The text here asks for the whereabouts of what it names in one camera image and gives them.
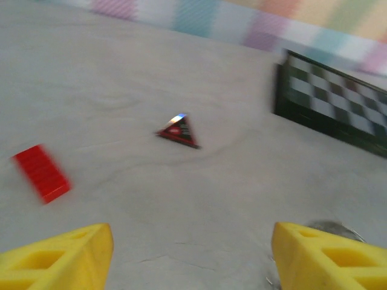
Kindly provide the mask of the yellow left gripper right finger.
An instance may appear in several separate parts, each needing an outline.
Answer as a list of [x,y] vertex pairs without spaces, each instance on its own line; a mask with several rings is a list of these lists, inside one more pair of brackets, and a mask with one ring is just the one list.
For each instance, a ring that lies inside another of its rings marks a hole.
[[275,223],[282,289],[386,289],[386,249],[291,222]]

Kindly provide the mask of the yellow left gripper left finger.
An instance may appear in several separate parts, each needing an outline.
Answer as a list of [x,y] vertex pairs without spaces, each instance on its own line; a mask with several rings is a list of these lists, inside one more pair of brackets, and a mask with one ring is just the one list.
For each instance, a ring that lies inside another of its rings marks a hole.
[[93,224],[1,253],[1,289],[104,289],[111,227]]

